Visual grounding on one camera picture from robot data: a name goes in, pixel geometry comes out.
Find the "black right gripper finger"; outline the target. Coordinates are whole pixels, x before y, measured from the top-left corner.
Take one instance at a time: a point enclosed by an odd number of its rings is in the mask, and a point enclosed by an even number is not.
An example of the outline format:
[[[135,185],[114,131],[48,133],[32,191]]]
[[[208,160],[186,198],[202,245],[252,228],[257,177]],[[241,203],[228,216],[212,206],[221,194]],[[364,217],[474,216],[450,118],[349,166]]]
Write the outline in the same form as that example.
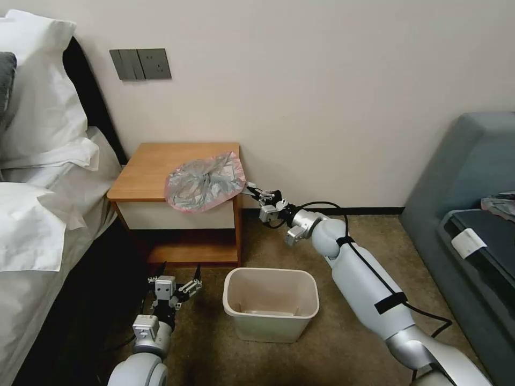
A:
[[[279,190],[263,190],[252,182],[246,182],[246,195],[254,199],[282,199]]]
[[[246,189],[243,189],[243,194],[246,195]],[[278,199],[254,199],[260,206],[273,205],[275,206]]]

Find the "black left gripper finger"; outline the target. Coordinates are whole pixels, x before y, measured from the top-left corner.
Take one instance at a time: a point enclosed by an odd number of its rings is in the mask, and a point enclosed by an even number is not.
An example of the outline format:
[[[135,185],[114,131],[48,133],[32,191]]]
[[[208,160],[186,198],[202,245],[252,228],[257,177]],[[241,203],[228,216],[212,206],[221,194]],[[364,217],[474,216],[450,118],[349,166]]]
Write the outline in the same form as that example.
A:
[[[156,280],[161,277],[164,274],[164,271],[166,269],[167,262],[164,261],[162,263],[159,263],[154,270],[154,272],[151,274],[151,276],[148,277],[148,285],[149,287],[155,287]]]
[[[193,279],[178,287],[178,299],[189,300],[202,288],[201,266],[197,265]]]

